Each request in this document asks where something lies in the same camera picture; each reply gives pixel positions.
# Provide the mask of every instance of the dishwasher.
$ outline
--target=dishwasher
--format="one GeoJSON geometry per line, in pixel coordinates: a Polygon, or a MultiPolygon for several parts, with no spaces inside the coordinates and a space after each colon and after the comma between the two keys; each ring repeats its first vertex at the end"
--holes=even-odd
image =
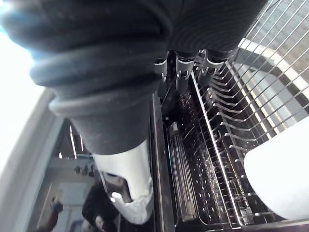
{"type": "Polygon", "coordinates": [[[165,171],[159,178],[162,185],[169,175],[171,194],[166,200],[162,192],[158,200],[163,231],[308,230],[307,219],[286,220],[268,209],[243,166],[248,151],[309,113],[308,12],[303,11],[308,3],[279,2],[261,13],[207,87],[198,83],[205,56],[200,51],[188,90],[173,93],[175,57],[170,54],[168,92],[161,101],[153,97],[159,117],[155,134],[162,143],[156,147],[168,163],[158,168],[165,171]]]}

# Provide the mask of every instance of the dishwasher rack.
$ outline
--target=dishwasher rack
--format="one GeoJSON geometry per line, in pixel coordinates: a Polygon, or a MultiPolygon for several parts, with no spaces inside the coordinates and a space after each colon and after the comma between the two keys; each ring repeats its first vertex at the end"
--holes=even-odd
{"type": "Polygon", "coordinates": [[[284,221],[255,194],[243,161],[249,150],[309,114],[308,9],[306,0],[268,1],[209,87],[195,78],[205,51],[196,58],[193,86],[231,199],[232,228],[271,228],[284,221]]]}
{"type": "Polygon", "coordinates": [[[197,204],[191,226],[254,231],[296,223],[263,204],[243,165],[248,151],[309,114],[308,12],[308,0],[269,0],[208,87],[197,80],[207,51],[197,55],[189,89],[165,120],[177,121],[188,161],[197,204]]]}

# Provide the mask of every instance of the person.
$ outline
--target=person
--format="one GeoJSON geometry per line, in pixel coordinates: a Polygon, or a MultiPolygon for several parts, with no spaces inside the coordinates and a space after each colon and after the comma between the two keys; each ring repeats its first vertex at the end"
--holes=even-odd
{"type": "Polygon", "coordinates": [[[49,216],[47,223],[40,226],[37,230],[35,230],[35,232],[51,232],[55,228],[58,222],[59,214],[63,210],[63,204],[60,201],[55,201],[55,198],[53,198],[50,206],[52,213],[49,216]]]}
{"type": "Polygon", "coordinates": [[[101,180],[96,181],[90,189],[83,205],[82,214],[84,219],[100,232],[117,231],[114,220],[119,212],[105,192],[101,180]]]}

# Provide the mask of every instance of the black rubber sleeve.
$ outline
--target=black rubber sleeve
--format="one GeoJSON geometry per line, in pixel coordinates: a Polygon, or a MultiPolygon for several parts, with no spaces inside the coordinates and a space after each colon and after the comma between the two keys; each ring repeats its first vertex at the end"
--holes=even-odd
{"type": "Polygon", "coordinates": [[[171,21],[152,0],[15,0],[2,18],[31,51],[30,75],[51,87],[51,110],[68,117],[89,151],[115,154],[148,136],[154,63],[166,54],[171,21]]]}

